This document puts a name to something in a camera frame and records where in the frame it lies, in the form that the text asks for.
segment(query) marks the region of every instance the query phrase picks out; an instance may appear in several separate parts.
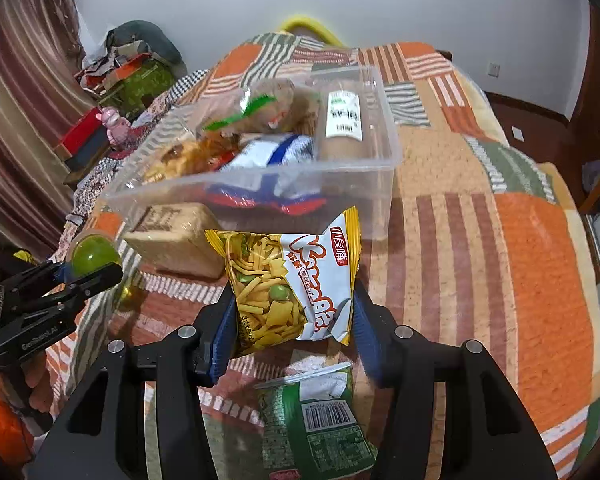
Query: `storage box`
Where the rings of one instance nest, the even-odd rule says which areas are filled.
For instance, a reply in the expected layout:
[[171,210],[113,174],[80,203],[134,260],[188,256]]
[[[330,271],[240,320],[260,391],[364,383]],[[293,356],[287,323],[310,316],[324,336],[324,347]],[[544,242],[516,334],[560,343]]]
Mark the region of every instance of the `storage box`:
[[[223,229],[261,234],[319,234],[337,215],[355,205],[360,214],[363,238],[386,238],[394,168],[402,161],[402,148],[382,78],[376,67],[351,66],[313,72],[299,82],[318,86],[330,80],[353,80],[363,84],[364,96],[360,99],[366,100],[369,116],[366,134],[374,140],[369,158],[200,173],[143,185],[142,176],[158,150],[186,132],[183,118],[189,113],[187,107],[174,108],[128,158],[102,197],[131,226],[139,221],[148,206],[200,202],[211,209]],[[235,208],[210,200],[210,190],[214,186],[239,186],[241,182],[264,178],[283,179],[283,198],[292,200],[298,195],[311,194],[319,199],[321,206],[309,214],[289,215],[268,204]]]

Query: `white wall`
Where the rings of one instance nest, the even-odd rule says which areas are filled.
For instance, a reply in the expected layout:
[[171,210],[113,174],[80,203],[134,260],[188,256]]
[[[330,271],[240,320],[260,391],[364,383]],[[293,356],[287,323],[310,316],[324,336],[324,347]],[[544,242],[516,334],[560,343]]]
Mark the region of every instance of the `white wall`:
[[[208,68],[236,44],[307,14],[345,44],[425,41],[451,50],[484,90],[570,115],[584,71],[582,0],[76,0],[99,40],[128,20],[162,28],[187,67]],[[488,62],[500,77],[486,75]]]

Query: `silver screw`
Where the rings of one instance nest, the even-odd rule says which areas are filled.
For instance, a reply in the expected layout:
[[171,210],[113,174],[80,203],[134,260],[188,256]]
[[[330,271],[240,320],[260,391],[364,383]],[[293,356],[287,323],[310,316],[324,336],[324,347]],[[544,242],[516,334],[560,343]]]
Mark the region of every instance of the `silver screw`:
[[397,335],[400,339],[408,339],[413,336],[413,328],[406,325],[400,325],[395,327],[395,335]]
[[482,348],[482,343],[475,339],[469,339],[469,341],[466,342],[466,349],[472,354],[479,354],[482,352]]
[[107,345],[107,350],[112,354],[117,354],[125,347],[124,341],[120,341],[120,339],[114,339],[111,343]]
[[178,329],[178,336],[180,336],[183,339],[188,339],[189,337],[192,337],[196,335],[196,327],[191,326],[191,325],[185,325],[185,326],[181,326]]

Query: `striped curtain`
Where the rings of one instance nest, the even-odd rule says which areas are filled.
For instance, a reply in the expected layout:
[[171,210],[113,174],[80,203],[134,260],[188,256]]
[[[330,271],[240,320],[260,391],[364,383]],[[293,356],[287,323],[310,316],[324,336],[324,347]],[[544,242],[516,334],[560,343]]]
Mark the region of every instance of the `striped curtain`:
[[0,0],[0,232],[38,259],[72,207],[53,148],[94,106],[72,76],[77,31],[74,0]]

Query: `wooden floor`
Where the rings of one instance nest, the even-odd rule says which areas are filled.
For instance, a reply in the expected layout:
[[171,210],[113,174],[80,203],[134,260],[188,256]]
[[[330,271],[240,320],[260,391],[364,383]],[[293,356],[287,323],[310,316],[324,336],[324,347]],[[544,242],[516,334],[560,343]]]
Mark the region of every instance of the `wooden floor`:
[[[533,112],[492,103],[509,143],[536,162],[552,162],[571,191],[576,205],[583,202],[582,168],[575,138],[559,121]],[[524,142],[513,138],[511,127],[522,130]]]

